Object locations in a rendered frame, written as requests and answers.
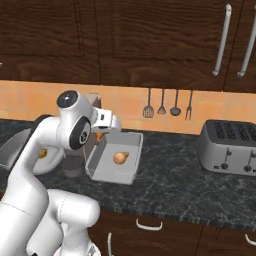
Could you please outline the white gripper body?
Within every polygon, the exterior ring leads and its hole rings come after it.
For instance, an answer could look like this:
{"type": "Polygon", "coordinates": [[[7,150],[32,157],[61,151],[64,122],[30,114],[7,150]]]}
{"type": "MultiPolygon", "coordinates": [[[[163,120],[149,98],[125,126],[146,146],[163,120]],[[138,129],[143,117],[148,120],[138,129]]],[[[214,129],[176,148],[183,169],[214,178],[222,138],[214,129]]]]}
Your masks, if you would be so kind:
{"type": "Polygon", "coordinates": [[[93,132],[120,132],[121,124],[112,111],[98,111],[96,121],[91,128],[93,132]]]}

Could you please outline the orange butternut squash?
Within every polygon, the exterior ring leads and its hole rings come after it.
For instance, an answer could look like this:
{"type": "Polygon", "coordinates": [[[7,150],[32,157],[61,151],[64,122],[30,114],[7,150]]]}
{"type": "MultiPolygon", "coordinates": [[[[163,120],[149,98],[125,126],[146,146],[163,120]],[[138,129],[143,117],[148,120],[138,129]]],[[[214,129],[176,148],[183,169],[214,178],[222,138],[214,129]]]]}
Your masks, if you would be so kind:
{"type": "Polygon", "coordinates": [[[125,163],[128,156],[129,156],[128,152],[117,152],[113,156],[113,161],[118,165],[122,165],[125,163]]]}

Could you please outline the grey rectangular tupperware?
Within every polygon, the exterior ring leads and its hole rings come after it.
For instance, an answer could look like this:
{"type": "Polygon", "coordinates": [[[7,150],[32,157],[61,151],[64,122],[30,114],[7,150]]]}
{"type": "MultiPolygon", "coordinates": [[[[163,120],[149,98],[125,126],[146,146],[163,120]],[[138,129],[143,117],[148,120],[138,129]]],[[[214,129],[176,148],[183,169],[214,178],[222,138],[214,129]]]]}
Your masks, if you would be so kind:
{"type": "Polygon", "coordinates": [[[17,154],[25,143],[29,129],[25,129],[11,137],[3,146],[0,147],[0,166],[9,170],[17,154]]]}
{"type": "Polygon", "coordinates": [[[143,145],[143,134],[117,132],[105,134],[87,159],[85,170],[92,180],[132,184],[136,177],[143,145]],[[116,153],[128,152],[123,164],[116,164],[116,153]]]}

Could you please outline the dark two-prong fork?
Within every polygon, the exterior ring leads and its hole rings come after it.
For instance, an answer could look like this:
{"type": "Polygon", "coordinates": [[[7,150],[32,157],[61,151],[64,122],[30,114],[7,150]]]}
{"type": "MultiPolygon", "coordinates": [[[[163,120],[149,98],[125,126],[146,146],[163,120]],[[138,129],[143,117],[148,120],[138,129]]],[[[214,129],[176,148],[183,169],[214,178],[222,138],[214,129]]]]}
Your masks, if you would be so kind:
{"type": "Polygon", "coordinates": [[[193,99],[193,90],[190,91],[189,102],[188,102],[188,106],[186,108],[185,120],[191,120],[191,116],[192,116],[192,99],[193,99]]]}

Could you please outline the dark slotted spatula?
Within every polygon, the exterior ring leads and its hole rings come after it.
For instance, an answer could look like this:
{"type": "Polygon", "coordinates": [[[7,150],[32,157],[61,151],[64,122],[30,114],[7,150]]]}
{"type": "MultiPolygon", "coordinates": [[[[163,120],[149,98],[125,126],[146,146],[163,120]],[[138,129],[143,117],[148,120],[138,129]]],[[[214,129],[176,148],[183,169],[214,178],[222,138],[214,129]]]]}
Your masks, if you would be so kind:
{"type": "Polygon", "coordinates": [[[148,89],[148,102],[143,109],[144,118],[152,118],[154,116],[154,108],[151,106],[151,89],[148,89]]]}

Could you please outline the large dark ladle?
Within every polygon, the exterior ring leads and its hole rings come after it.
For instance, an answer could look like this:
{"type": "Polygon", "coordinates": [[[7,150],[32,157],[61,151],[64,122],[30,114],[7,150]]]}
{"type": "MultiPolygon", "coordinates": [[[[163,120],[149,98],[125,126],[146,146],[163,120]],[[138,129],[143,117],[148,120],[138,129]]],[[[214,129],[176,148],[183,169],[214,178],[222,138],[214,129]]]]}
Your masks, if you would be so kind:
{"type": "Polygon", "coordinates": [[[181,113],[181,109],[177,106],[177,104],[178,104],[178,96],[179,96],[179,90],[176,90],[175,104],[170,109],[170,114],[172,116],[178,116],[181,113]]]}

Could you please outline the white round bowl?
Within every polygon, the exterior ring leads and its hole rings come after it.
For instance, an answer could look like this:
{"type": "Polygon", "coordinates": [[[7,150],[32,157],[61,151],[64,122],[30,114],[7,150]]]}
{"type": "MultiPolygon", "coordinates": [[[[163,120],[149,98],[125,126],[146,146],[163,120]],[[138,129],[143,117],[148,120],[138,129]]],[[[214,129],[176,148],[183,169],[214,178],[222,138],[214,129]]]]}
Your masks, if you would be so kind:
{"type": "Polygon", "coordinates": [[[65,156],[64,150],[62,148],[46,146],[43,148],[47,149],[47,155],[41,159],[39,159],[38,156],[35,166],[33,167],[34,175],[46,174],[52,171],[60,164],[65,156]]]}

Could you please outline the dark wood cupboard door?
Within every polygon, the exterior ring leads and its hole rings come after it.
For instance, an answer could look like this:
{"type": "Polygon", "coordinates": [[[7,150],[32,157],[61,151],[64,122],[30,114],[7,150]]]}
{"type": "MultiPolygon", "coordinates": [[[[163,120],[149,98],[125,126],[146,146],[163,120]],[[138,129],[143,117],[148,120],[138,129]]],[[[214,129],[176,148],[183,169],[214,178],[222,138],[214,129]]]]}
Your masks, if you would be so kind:
{"type": "Polygon", "coordinates": [[[0,0],[0,80],[98,84],[94,0],[0,0]]]}
{"type": "Polygon", "coordinates": [[[221,91],[243,0],[95,0],[101,83],[221,91]],[[217,76],[225,6],[232,6],[217,76]]]}
{"type": "Polygon", "coordinates": [[[224,85],[226,92],[256,93],[256,39],[245,75],[237,75],[243,63],[255,16],[256,0],[244,0],[224,85]]]}

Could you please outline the silver four-slot toaster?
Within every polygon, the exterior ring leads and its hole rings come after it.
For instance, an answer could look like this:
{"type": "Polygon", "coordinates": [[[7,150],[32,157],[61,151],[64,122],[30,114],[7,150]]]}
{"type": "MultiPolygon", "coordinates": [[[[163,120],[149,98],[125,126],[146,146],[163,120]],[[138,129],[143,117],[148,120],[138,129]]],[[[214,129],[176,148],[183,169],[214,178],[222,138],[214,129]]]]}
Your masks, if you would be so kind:
{"type": "Polygon", "coordinates": [[[256,124],[207,120],[198,137],[197,154],[208,171],[256,177],[256,124]]]}

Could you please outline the dark wood drawer front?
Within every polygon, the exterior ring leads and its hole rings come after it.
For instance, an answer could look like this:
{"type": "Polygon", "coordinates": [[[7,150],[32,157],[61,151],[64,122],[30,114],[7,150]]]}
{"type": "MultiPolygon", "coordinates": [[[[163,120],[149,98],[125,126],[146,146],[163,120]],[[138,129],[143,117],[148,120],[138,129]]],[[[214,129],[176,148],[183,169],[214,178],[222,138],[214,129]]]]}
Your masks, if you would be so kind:
{"type": "Polygon", "coordinates": [[[256,231],[204,225],[196,256],[256,256],[256,246],[249,244],[245,236],[256,242],[256,231]]]}
{"type": "Polygon", "coordinates": [[[109,232],[114,256],[196,256],[202,226],[102,209],[98,222],[88,232],[102,256],[108,256],[109,232]],[[135,224],[137,218],[147,226],[163,222],[163,228],[158,232],[139,229],[135,224]]]}

